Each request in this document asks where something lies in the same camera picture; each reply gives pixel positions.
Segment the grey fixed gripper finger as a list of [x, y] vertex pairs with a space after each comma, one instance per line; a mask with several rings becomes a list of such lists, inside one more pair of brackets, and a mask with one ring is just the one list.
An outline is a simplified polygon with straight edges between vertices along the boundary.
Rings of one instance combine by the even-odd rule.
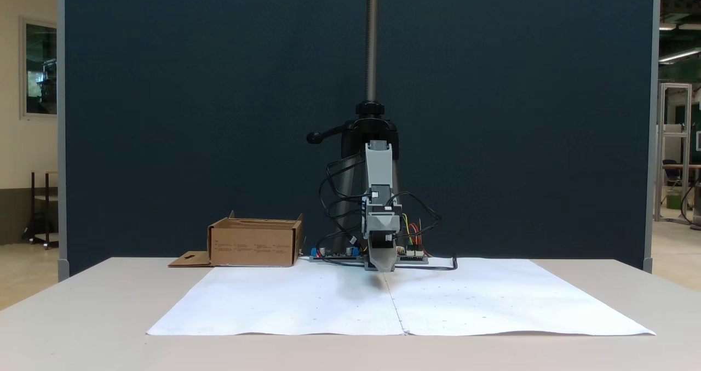
[[395, 270], [397, 245], [391, 232], [371, 231], [367, 240], [365, 270], [390, 273]]

